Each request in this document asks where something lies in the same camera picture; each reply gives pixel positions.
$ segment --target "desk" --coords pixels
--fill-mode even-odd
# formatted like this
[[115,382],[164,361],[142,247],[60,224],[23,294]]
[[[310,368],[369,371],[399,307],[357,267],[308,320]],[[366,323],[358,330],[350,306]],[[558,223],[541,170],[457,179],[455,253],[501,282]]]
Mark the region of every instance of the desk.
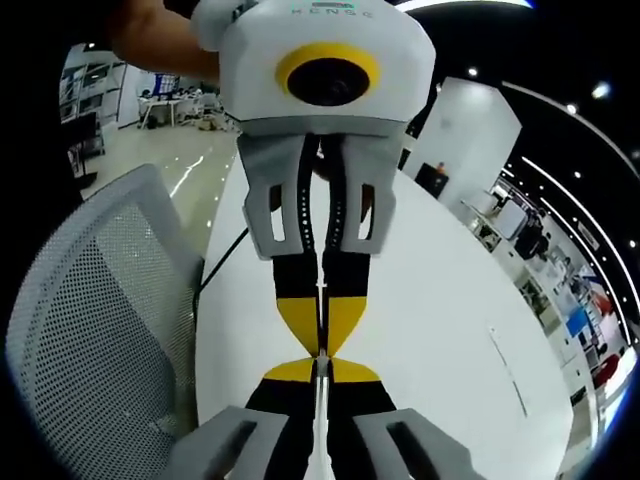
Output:
[[[236,159],[205,275],[245,227],[247,188]],[[398,408],[415,408],[466,445],[488,480],[554,479],[573,414],[537,319],[444,206],[401,173],[394,191],[391,231],[371,262],[369,305],[338,356],[373,368]],[[314,176],[311,213],[321,244],[328,199],[328,185]],[[248,239],[202,293],[198,319],[201,423],[244,405],[273,366],[306,356],[276,310],[270,262]]]
[[179,98],[176,100],[147,100],[147,99],[140,99],[140,102],[143,106],[147,107],[147,110],[144,114],[144,119],[142,120],[142,125],[140,126],[140,128],[144,129],[144,126],[147,124],[147,120],[149,119],[149,114],[151,113],[151,109],[153,107],[165,107],[165,106],[169,106],[169,109],[171,110],[171,126],[175,127],[176,126],[176,105],[178,105],[179,103],[181,103],[182,101],[184,101],[185,99],[183,98]]

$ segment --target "wall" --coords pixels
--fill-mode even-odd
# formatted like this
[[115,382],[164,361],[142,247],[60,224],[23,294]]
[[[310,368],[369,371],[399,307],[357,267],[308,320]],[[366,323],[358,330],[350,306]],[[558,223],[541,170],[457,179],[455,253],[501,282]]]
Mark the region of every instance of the wall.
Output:
[[65,68],[77,67],[87,63],[111,63],[118,60],[118,57],[109,51],[90,50],[85,52],[85,45],[86,43],[79,43],[71,47],[64,63]]
[[118,127],[130,125],[139,118],[138,91],[141,79],[146,74],[138,67],[127,65],[127,70],[122,81],[122,93],[120,95],[120,110],[118,114]]
[[583,439],[580,443],[571,446],[562,460],[559,473],[564,473],[567,480],[574,480],[571,474],[578,473],[584,467],[583,462],[591,453],[591,439],[589,437]]
[[627,346],[627,342],[622,337],[620,326],[618,325],[618,316],[614,314],[606,315],[600,322],[600,331],[607,342],[608,350],[606,356],[618,353],[621,348]]
[[551,215],[547,215],[542,219],[542,228],[545,233],[548,232],[551,234],[551,240],[549,240],[550,250],[555,246],[559,246],[562,251],[569,256],[576,270],[582,265],[589,265],[588,260],[582,255],[573,240],[560,228]]
[[403,171],[415,178],[423,163],[444,162],[439,201],[459,214],[460,200],[493,186],[521,128],[499,90],[448,77]]

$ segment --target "ceiling light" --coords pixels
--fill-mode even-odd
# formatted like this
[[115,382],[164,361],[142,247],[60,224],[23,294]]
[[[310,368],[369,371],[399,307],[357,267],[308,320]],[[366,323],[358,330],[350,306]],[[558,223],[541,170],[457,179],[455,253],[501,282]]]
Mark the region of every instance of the ceiling light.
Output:
[[[511,88],[512,90],[523,93],[525,95],[529,95],[530,97],[540,100],[541,102],[545,102],[546,104],[551,105],[552,107],[557,108],[559,110],[562,110],[563,112],[566,111],[566,108],[567,108],[566,105],[558,103],[555,100],[552,100],[549,97],[545,97],[544,95],[538,92],[535,92],[533,90],[529,90],[528,88],[524,88],[519,85],[514,85],[513,83],[509,83],[505,81],[502,82],[502,86],[506,88]],[[631,163],[627,155],[625,155],[625,153],[620,149],[620,147],[618,147],[618,145],[613,143],[613,141],[609,137],[607,137],[602,131],[600,131],[595,125],[593,125],[592,123],[590,123],[589,121],[581,117],[580,115],[576,115],[575,119],[578,122],[582,123],[589,130],[591,130],[598,137],[600,137],[600,139],[604,143],[606,143],[609,146],[609,148],[611,148],[614,152],[616,152],[616,155],[618,155],[624,163],[626,163],[629,167],[631,167],[631,169],[634,169],[633,164]],[[638,156],[636,158],[640,158],[640,150],[638,150]]]
[[578,240],[578,243],[580,243],[582,245],[582,247],[584,248],[585,253],[591,259],[591,263],[589,265],[594,267],[594,272],[595,272],[595,267],[597,267],[597,269],[600,271],[600,276],[604,280],[604,283],[606,284],[606,286],[609,289],[609,291],[612,292],[611,296],[613,297],[613,302],[618,307],[618,313],[620,314],[620,318],[621,318],[621,320],[624,321],[622,326],[624,327],[624,333],[625,333],[625,337],[627,339],[627,342],[631,343],[631,336],[629,335],[629,327],[627,326],[627,322],[626,322],[626,320],[624,318],[624,314],[622,312],[622,306],[620,305],[620,302],[618,302],[618,296],[616,295],[615,290],[611,286],[611,282],[609,282],[609,278],[607,277],[607,274],[604,272],[604,270],[602,269],[602,267],[598,263],[598,259],[593,254],[593,252],[589,249],[589,247],[587,246],[587,243],[582,239],[582,237],[580,237],[576,233],[576,231],[573,229],[571,224],[569,222],[567,222],[564,219],[564,217],[562,217],[560,215],[560,213],[558,213],[558,211],[555,208],[553,208],[549,202],[547,202],[546,199],[540,198],[540,201],[542,203],[544,203],[549,208],[549,210],[552,210],[553,213],[556,215],[556,217],[558,217],[558,219],[564,224],[564,226],[567,227],[567,230],[569,230],[569,232],[571,232],[573,234],[573,236],[576,237],[576,239]]
[[[443,3],[459,3],[468,2],[469,0],[409,0],[408,2],[396,5],[396,8],[401,12],[410,12],[411,10],[417,10],[418,8],[431,7],[433,5],[441,5]],[[533,8],[526,0],[493,0],[500,1],[501,3],[509,3],[511,5],[520,5],[521,7]]]
[[600,98],[608,97],[610,93],[611,85],[609,85],[607,82],[600,82],[591,92],[591,96],[598,100]]

